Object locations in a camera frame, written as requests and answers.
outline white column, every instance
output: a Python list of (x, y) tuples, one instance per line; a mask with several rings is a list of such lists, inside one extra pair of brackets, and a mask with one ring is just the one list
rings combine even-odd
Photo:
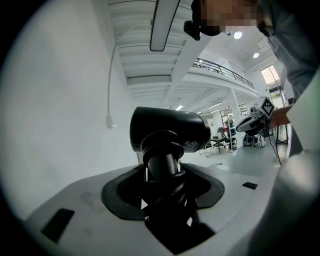
[[(241, 111), (240, 111), (240, 107), (239, 107), (239, 103), (235, 94), (235, 90), (230, 88), (227, 92), (228, 96), (229, 96), (229, 102), (231, 105), (231, 109), (232, 109), (232, 113), (233, 113), (233, 118), (234, 118), (234, 126), (236, 127), (237, 124), (242, 120), (241, 117)], [(244, 132), (236, 132), (236, 145), (237, 148), (240, 148), (243, 146), (243, 140), (245, 137), (245, 133)]]

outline person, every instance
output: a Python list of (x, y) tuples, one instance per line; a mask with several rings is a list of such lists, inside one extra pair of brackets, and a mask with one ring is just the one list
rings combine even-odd
[[(297, 10), (299, 7), (288, 0), (194, 0), (191, 5), (193, 22), (209, 36), (218, 35), (227, 27), (255, 25), (263, 33), (279, 61), (283, 64), (288, 81), (292, 84), (295, 100), (298, 100), (319, 68), (319, 39)], [(275, 109), (270, 117), (269, 128), (289, 124), (287, 112), (292, 105)], [(294, 129), (290, 155), (302, 151)]]

